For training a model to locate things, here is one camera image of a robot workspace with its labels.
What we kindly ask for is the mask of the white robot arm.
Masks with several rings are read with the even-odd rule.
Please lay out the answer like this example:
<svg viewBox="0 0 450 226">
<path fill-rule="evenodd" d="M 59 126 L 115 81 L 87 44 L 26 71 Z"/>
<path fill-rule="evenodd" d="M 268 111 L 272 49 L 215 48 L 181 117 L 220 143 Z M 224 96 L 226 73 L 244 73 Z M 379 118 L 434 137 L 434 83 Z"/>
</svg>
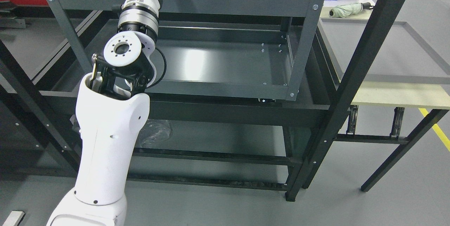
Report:
<svg viewBox="0 0 450 226">
<path fill-rule="evenodd" d="M 77 95 L 82 153 L 75 186 L 48 226 L 123 226 L 125 184 L 140 130 L 150 111 L 145 90 L 158 84 L 150 55 L 156 50 L 163 0 L 125 0 L 117 33 L 93 54 L 93 71 Z"/>
</svg>

